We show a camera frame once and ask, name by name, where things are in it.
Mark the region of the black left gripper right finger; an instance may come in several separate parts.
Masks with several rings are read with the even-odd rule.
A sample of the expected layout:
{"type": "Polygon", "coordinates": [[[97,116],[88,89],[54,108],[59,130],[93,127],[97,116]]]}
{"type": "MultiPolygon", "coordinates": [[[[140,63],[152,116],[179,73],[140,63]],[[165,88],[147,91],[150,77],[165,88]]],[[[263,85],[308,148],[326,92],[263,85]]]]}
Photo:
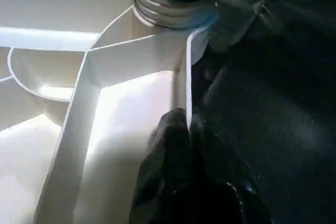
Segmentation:
{"type": "Polygon", "coordinates": [[[200,223],[271,223],[267,204],[248,164],[207,125],[190,124],[196,216],[200,223]]]}

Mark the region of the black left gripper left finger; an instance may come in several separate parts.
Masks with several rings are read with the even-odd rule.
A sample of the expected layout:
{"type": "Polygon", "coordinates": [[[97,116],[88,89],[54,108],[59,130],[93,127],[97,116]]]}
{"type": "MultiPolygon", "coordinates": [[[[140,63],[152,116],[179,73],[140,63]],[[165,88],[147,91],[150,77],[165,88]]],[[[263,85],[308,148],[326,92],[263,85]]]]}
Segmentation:
{"type": "Polygon", "coordinates": [[[185,110],[164,114],[134,188],[129,223],[189,223],[192,151],[185,110]]]}

